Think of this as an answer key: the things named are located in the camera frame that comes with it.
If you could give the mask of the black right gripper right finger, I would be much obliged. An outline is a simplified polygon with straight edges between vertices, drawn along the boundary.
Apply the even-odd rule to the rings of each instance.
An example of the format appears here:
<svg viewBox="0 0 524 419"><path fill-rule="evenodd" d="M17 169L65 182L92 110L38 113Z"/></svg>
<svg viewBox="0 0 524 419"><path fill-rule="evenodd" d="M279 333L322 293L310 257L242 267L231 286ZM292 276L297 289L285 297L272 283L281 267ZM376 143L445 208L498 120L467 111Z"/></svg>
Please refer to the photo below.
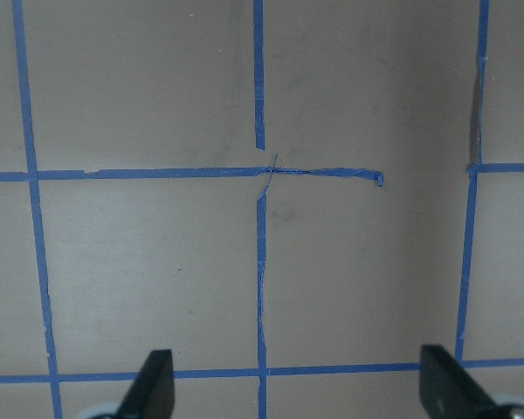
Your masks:
<svg viewBox="0 0 524 419"><path fill-rule="evenodd" d="M419 400L430 418L524 418L524 401L489 395L441 345L423 345Z"/></svg>

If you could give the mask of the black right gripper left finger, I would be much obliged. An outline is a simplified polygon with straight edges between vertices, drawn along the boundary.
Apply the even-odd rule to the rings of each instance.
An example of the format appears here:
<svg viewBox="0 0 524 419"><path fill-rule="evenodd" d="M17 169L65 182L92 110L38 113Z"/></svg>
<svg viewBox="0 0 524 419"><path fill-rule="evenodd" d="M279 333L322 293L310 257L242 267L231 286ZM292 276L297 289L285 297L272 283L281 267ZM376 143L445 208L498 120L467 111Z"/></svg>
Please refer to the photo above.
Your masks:
<svg viewBox="0 0 524 419"><path fill-rule="evenodd" d="M118 403L105 402L82 409L77 418L171 418L176 405L173 356L170 349L148 354L127 393Z"/></svg>

